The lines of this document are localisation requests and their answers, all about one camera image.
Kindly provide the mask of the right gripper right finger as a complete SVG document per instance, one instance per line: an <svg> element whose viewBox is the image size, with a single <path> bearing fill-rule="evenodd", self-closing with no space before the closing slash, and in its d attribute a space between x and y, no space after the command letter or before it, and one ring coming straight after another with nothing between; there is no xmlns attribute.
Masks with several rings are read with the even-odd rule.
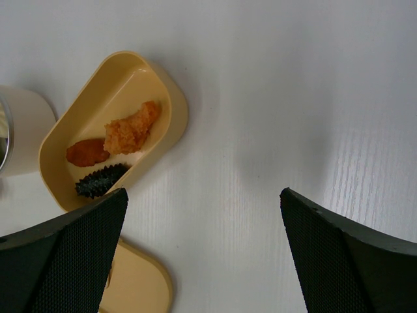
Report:
<svg viewBox="0 0 417 313"><path fill-rule="evenodd" d="M416 243L285 188L280 208L308 312L415 312Z"/></svg>

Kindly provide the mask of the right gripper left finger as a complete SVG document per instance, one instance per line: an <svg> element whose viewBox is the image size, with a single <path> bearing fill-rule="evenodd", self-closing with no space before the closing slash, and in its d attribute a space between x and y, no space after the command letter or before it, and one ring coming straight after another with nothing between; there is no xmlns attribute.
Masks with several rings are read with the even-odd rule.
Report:
<svg viewBox="0 0 417 313"><path fill-rule="evenodd" d="M98 312L128 205L118 188L1 237L2 312Z"/></svg>

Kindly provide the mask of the black spiky food piece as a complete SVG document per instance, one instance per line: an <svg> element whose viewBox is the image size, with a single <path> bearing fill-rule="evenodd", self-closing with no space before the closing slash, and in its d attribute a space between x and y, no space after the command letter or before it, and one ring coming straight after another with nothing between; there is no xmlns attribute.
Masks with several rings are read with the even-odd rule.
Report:
<svg viewBox="0 0 417 313"><path fill-rule="evenodd" d="M75 183L78 196L85 198L98 198L103 196L126 172L128 167L124 164L104 166Z"/></svg>

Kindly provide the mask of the red-brown sausage food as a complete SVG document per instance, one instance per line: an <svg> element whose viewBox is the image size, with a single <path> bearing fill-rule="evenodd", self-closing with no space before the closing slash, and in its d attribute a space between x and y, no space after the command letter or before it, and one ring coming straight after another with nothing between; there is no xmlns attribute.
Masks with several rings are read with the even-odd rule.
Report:
<svg viewBox="0 0 417 313"><path fill-rule="evenodd" d="M103 138L81 140L66 150L67 161L78 167L94 166L109 157L110 153L104 150Z"/></svg>

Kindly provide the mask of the orange fried food piece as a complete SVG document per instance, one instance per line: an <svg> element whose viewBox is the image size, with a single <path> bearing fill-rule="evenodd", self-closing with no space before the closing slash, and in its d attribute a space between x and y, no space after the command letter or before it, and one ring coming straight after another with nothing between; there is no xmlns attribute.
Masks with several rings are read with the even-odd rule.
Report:
<svg viewBox="0 0 417 313"><path fill-rule="evenodd" d="M152 100L142 103L136 113L106 124L104 150L111 155L128 155L138 152L160 114L159 105Z"/></svg>

